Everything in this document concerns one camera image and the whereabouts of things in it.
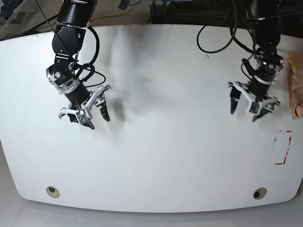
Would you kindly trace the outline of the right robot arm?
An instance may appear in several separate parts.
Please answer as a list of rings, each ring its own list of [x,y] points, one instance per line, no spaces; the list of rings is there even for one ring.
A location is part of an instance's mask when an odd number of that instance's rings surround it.
[[[52,49],[55,53],[54,64],[46,70],[51,85],[69,100],[67,108],[62,108],[59,117],[68,116],[71,122],[95,128],[92,123],[93,107],[100,109],[101,116],[107,122],[110,116],[107,110],[105,92],[111,87],[97,84],[95,92],[85,85],[95,73],[100,41],[96,31],[90,26],[92,14],[97,5],[95,0],[64,0],[57,17],[57,26],[53,29]],[[82,48],[86,30],[95,37],[96,49],[92,60],[86,64],[77,61]]]

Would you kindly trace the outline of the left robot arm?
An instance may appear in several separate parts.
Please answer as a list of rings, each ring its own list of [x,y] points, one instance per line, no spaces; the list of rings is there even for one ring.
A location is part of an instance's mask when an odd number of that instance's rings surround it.
[[[231,88],[231,110],[233,114],[238,101],[244,96],[248,101],[247,111],[253,114],[252,121],[262,118],[274,111],[280,102],[277,97],[270,97],[267,92],[284,67],[284,59],[277,54],[277,45],[280,42],[278,22],[278,0],[247,0],[245,8],[247,17],[256,22],[254,38],[259,46],[252,56],[257,61],[254,69],[248,59],[242,59],[242,64],[249,74],[249,82],[229,82]]]

